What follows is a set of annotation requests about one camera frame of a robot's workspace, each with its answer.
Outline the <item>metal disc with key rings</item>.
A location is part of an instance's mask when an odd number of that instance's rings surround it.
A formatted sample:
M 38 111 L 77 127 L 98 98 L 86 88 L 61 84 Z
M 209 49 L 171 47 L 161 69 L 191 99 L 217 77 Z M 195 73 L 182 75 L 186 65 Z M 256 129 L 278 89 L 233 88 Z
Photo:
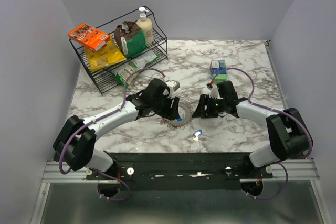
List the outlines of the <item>metal disc with key rings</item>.
M 162 118 L 160 120 L 160 125 L 165 125 L 170 129 L 176 129 L 176 128 L 184 129 L 192 120 L 193 108 L 192 105 L 186 100 L 180 100 L 178 107 L 179 107 L 179 115 L 183 119 L 181 121 L 177 120 L 170 121 L 168 119 Z

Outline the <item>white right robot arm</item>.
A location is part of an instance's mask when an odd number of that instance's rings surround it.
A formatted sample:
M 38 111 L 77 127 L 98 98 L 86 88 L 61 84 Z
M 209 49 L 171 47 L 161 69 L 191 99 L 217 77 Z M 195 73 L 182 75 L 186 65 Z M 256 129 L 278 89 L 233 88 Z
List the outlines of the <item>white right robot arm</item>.
M 269 144 L 248 154 L 241 165 L 246 177 L 255 177 L 265 165 L 312 151 L 311 135 L 297 109 L 277 110 L 257 105 L 245 97 L 239 98 L 231 81 L 207 86 L 211 93 L 200 95 L 193 118 L 217 118 L 225 112 L 267 128 Z

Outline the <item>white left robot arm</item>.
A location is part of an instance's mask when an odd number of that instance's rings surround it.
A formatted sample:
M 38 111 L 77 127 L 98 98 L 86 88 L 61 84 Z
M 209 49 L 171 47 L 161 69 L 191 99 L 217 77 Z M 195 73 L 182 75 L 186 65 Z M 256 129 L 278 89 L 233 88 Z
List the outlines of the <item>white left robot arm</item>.
M 114 108 L 85 119 L 76 115 L 69 117 L 53 144 L 59 155 L 61 173 L 67 174 L 62 166 L 65 162 L 70 170 L 86 167 L 98 170 L 104 179 L 112 179 L 117 171 L 116 160 L 108 152 L 97 150 L 96 141 L 117 127 L 150 113 L 172 121 L 178 119 L 180 99 L 174 92 L 179 87 L 178 81 L 154 78 L 144 90 L 125 97 Z

